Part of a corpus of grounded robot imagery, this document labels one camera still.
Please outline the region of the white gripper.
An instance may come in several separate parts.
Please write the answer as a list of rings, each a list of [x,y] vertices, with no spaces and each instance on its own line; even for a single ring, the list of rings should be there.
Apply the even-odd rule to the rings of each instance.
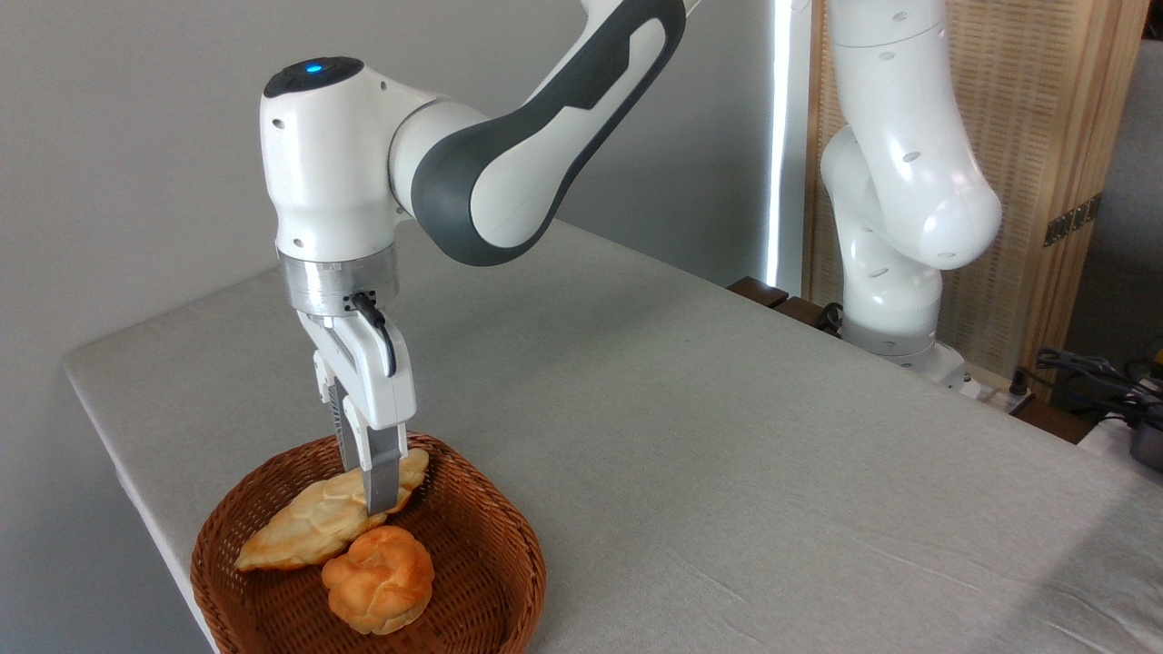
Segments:
[[[394,324],[386,322],[394,351],[395,374],[388,374],[388,349],[381,332],[362,317],[297,314],[316,351],[314,374],[321,401],[331,406],[333,429],[345,471],[361,471],[370,516],[385,513],[399,502],[402,458],[408,440],[404,422],[415,415],[411,353]],[[364,418],[357,431],[349,420],[345,399]]]

